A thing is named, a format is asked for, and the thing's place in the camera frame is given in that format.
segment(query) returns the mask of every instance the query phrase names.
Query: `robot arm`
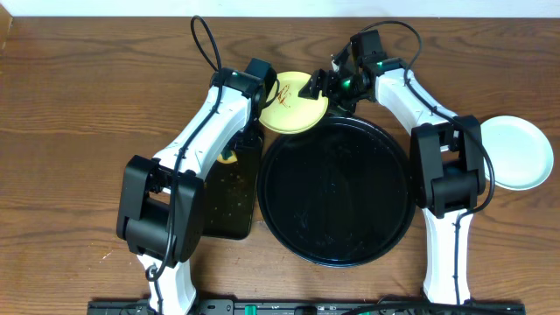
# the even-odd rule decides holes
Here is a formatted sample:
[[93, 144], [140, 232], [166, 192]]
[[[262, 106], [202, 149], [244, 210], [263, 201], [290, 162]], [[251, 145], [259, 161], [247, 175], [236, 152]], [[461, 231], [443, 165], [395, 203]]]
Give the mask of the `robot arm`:
[[[159, 159], [160, 165], [169, 169], [173, 168], [179, 148], [183, 146], [186, 139], [211, 111], [212, 106], [216, 103], [217, 96], [218, 88], [216, 86], [210, 87], [208, 97], [196, 116], [173, 142], [154, 156], [154, 158]], [[218, 112], [210, 118], [192, 140], [185, 152], [185, 158], [179, 167], [179, 172], [185, 173], [190, 170], [197, 174], [197, 178], [206, 179], [220, 152], [237, 132], [242, 131], [248, 125], [250, 113], [250, 99], [244, 97], [241, 91], [231, 87], [223, 87]], [[163, 191], [164, 193], [170, 193], [168, 187], [165, 187]], [[138, 259], [145, 270], [154, 264], [159, 268], [162, 263], [161, 260], [150, 255], [138, 255]], [[196, 290], [191, 281], [189, 260], [178, 262], [173, 268], [166, 268], [157, 284], [164, 300], [163, 314], [188, 313], [196, 298]], [[154, 310], [158, 309], [159, 303], [156, 289], [156, 284], [150, 282], [150, 308]]]
[[179, 149], [211, 112], [218, 97], [217, 86], [222, 84], [217, 112], [194, 135], [178, 168], [171, 262], [155, 283], [150, 282], [150, 308], [166, 315], [187, 314], [196, 298], [189, 258], [204, 226], [204, 180], [224, 147], [260, 115], [277, 77], [270, 64], [258, 59], [252, 59], [243, 73], [228, 68], [219, 71], [202, 108], [178, 137], [153, 159], [134, 156], [122, 180], [117, 235], [127, 241], [129, 250], [138, 255], [145, 270], [154, 265], [159, 269], [169, 235], [169, 208], [150, 194], [170, 193]]
[[[388, 59], [378, 31], [363, 31], [350, 39], [351, 45], [333, 57], [333, 69], [318, 70], [299, 92], [300, 97], [317, 98], [319, 92], [342, 111], [353, 113], [356, 102], [379, 102], [395, 115], [411, 136], [410, 162], [416, 204], [423, 209], [427, 225], [428, 270], [424, 293], [431, 302], [456, 304], [455, 277], [459, 300], [470, 298], [466, 284], [468, 228], [472, 216], [461, 221], [458, 232], [458, 271], [455, 274], [455, 222], [466, 209], [476, 207], [485, 189], [483, 157], [463, 130], [435, 115], [405, 84], [406, 64]], [[347, 64], [350, 52], [353, 65]], [[473, 116], [457, 117], [418, 84], [409, 70], [410, 85], [439, 113], [453, 117], [480, 137], [480, 125]], [[458, 159], [444, 163], [441, 152], [458, 151]]]
[[[424, 124], [438, 125], [448, 122], [427, 109], [404, 85], [404, 69], [391, 70], [375, 80], [375, 98], [380, 105], [389, 109], [399, 123], [409, 134], [415, 127]], [[437, 110], [449, 117], [457, 116], [455, 113], [441, 106], [434, 98], [420, 86], [412, 71], [408, 78], [414, 89]], [[440, 150], [448, 151], [449, 146], [441, 146]], [[423, 282], [423, 291], [433, 303], [456, 304], [455, 292], [455, 223], [457, 217], [466, 212], [461, 209], [444, 213], [443, 218], [437, 218], [428, 208], [422, 210], [426, 221], [428, 266], [426, 278]], [[458, 294], [459, 300], [464, 302], [471, 298], [466, 281], [467, 262], [467, 237], [472, 215], [466, 216], [461, 221], [458, 231]]]

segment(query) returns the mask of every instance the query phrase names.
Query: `green led light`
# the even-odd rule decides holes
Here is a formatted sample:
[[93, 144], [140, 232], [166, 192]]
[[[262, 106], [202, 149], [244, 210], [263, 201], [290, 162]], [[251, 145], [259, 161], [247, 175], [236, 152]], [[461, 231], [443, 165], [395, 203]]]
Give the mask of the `green led light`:
[[348, 79], [342, 82], [343, 88], [350, 88], [350, 83], [352, 83], [352, 79]]

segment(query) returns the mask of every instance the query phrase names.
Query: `small yellow plate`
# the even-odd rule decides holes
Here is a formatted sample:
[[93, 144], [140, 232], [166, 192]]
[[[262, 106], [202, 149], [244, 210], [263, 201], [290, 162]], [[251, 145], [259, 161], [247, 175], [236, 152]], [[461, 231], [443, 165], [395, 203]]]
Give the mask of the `small yellow plate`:
[[[285, 72], [277, 76], [280, 81], [278, 97], [262, 110], [259, 121], [268, 129], [282, 134], [295, 134], [313, 127], [323, 117], [328, 99], [322, 94], [317, 100], [298, 97], [299, 90], [311, 76], [307, 73]], [[268, 101], [277, 91], [275, 83]]]

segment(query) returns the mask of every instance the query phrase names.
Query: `white plate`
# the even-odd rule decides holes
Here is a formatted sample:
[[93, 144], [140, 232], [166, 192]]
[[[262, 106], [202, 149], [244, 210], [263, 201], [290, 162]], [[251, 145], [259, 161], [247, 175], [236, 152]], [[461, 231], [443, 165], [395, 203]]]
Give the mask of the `white plate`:
[[[496, 185], [510, 190], [526, 190], [542, 184], [552, 172], [552, 146], [531, 122], [513, 116], [498, 116], [482, 123], [481, 130]], [[486, 162], [484, 167], [488, 179]]]

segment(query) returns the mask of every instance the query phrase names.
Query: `green connector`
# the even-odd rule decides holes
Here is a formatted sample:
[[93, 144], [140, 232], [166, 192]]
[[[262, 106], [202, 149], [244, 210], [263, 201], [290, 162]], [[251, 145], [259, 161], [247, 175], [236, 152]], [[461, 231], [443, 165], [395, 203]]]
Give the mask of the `green connector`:
[[256, 315], [256, 306], [245, 305], [245, 315]]

